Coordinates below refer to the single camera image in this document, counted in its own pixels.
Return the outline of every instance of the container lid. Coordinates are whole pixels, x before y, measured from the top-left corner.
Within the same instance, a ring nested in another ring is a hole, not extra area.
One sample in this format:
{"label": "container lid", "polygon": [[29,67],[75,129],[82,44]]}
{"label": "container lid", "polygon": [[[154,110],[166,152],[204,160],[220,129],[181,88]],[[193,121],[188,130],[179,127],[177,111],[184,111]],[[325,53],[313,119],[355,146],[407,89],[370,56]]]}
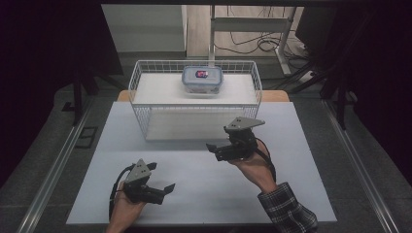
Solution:
{"label": "container lid", "polygon": [[221,85],[223,81],[223,72],[220,67],[208,66],[187,66],[183,70],[183,84],[208,84]]}

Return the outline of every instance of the white wall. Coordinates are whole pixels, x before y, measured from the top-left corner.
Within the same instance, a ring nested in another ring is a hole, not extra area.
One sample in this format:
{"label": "white wall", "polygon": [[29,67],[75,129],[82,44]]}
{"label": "white wall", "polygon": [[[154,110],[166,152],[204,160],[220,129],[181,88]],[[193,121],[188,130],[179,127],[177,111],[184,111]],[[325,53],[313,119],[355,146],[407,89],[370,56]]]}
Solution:
{"label": "white wall", "polygon": [[185,51],[186,6],[102,5],[118,52]]}

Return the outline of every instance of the wrist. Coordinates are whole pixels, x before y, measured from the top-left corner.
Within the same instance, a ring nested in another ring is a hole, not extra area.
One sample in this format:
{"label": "wrist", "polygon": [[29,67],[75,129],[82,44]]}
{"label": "wrist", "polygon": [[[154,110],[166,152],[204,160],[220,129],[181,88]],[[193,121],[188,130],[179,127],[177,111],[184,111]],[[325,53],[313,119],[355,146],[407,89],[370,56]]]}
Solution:
{"label": "wrist", "polygon": [[111,223],[109,223],[105,231],[105,233],[123,233],[123,232],[124,232],[124,229],[122,227],[116,226]]}
{"label": "wrist", "polygon": [[276,183],[274,183],[274,182],[272,182],[272,183],[265,183],[265,184],[260,185],[259,188],[260,188],[260,191],[261,191],[262,193],[267,194],[267,193],[269,193],[269,192],[272,192],[272,191],[278,189],[278,185],[277,185]]}

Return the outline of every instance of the metal frame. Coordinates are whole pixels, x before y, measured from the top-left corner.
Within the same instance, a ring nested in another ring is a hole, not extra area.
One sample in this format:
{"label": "metal frame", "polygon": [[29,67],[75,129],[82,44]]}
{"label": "metal frame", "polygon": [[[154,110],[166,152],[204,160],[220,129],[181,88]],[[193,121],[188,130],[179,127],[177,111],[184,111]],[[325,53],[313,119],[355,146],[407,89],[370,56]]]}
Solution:
{"label": "metal frame", "polygon": [[215,60],[215,32],[278,32],[282,33],[279,47],[275,49],[285,76],[290,76],[291,69],[285,58],[285,45],[292,28],[296,7],[292,7],[287,18],[253,18],[253,17],[215,17],[215,6],[211,6],[211,27],[209,60]]}

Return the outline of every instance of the black strap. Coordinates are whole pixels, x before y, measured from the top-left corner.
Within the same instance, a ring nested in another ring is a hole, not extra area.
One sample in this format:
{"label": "black strap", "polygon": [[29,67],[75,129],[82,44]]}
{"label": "black strap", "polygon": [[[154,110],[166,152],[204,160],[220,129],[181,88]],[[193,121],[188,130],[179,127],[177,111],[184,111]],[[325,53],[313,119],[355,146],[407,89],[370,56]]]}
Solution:
{"label": "black strap", "polygon": [[263,143],[264,147],[266,148],[267,155],[264,154],[264,152],[259,150],[258,148],[255,149],[255,152],[258,155],[260,155],[260,157],[262,157],[264,159],[264,161],[267,163],[267,165],[269,165],[269,169],[270,169],[270,173],[272,174],[273,181],[276,182],[276,169],[275,169],[275,165],[273,165],[272,160],[270,158],[270,152],[267,149],[266,144],[261,139],[257,138],[257,140],[259,140],[261,143]]}
{"label": "black strap", "polygon": [[116,192],[121,191],[121,190],[118,190],[120,179],[124,175],[125,172],[127,171],[130,172],[135,165],[136,164],[132,164],[131,166],[124,168],[124,170],[121,171],[120,175],[118,176],[118,179],[116,180],[116,182],[113,184],[112,193],[110,194],[110,202],[109,202],[109,220],[112,217],[112,212],[113,212],[113,209],[115,208]]}

